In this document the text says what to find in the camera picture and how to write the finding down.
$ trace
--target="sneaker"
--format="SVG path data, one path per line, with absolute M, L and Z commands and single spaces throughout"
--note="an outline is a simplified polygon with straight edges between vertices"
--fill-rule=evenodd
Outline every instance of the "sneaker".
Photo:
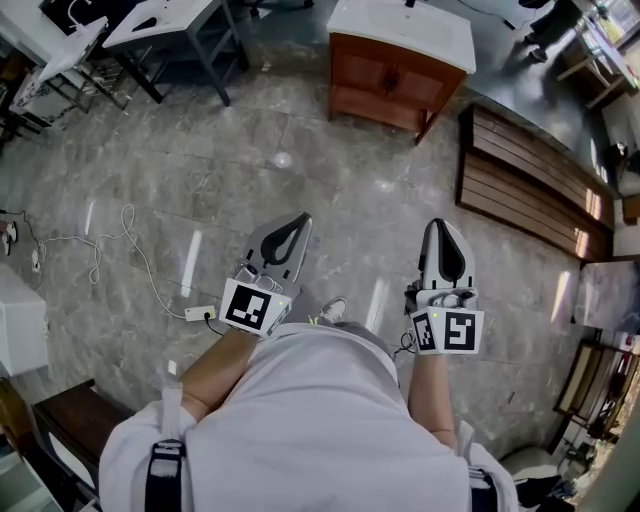
M 538 44 L 538 37 L 536 36 L 535 32 L 531 32 L 530 34 L 524 36 L 524 42 L 527 44 Z
M 4 245 L 4 255 L 9 256 L 11 252 L 11 239 L 6 231 L 2 233 L 2 245 Z
M 14 244 L 18 241 L 18 226 L 16 226 L 15 222 L 7 224 L 7 234 Z
M 344 297 L 336 297 L 320 310 L 319 318 L 324 318 L 327 322 L 335 324 L 340 321 L 346 310 L 347 299 Z
M 547 57 L 547 52 L 545 52 L 542 48 L 536 48 L 535 50 L 532 50 L 531 52 L 529 52 L 529 55 L 531 55 L 531 57 L 533 57 L 538 62 L 547 62 L 547 60 L 549 60 L 549 57 Z

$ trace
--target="white sink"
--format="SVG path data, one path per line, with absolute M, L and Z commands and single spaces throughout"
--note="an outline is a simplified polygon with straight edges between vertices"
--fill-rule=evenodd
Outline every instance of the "white sink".
M 404 0 L 340 0 L 327 24 L 329 32 L 365 37 L 413 50 L 475 73 L 469 20 Z
M 77 28 L 75 32 L 68 35 L 40 73 L 39 80 L 41 82 L 49 80 L 78 64 L 106 26 L 107 18 L 100 18 L 89 25 Z
M 109 48 L 136 39 L 186 30 L 212 2 L 219 0 L 147 0 L 139 3 L 102 46 Z M 134 31 L 151 19 L 155 19 L 153 26 Z

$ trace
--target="black strap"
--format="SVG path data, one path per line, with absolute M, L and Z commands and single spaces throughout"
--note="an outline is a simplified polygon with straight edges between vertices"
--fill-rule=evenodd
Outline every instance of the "black strap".
M 471 510 L 472 512 L 497 512 L 498 510 L 498 492 L 493 483 L 493 478 L 484 470 L 479 468 L 470 468 L 474 472 L 471 479 L 484 483 L 482 487 L 471 485 Z
M 167 439 L 153 445 L 147 471 L 145 512 L 181 512 L 182 460 L 185 445 L 176 439 Z

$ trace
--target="wall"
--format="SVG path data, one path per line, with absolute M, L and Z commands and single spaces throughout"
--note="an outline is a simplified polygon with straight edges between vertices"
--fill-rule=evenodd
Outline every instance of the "wall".
M 64 33 L 38 8 L 42 0 L 0 0 L 0 33 L 18 49 L 49 62 Z
M 578 507 L 579 512 L 624 512 L 640 492 L 638 401 L 611 457 Z

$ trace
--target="wooden bench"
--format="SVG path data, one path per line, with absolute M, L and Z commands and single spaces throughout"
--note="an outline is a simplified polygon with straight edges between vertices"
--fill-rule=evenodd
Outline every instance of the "wooden bench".
M 604 184 L 484 109 L 464 112 L 461 123 L 459 206 L 586 261 L 610 256 L 613 199 Z

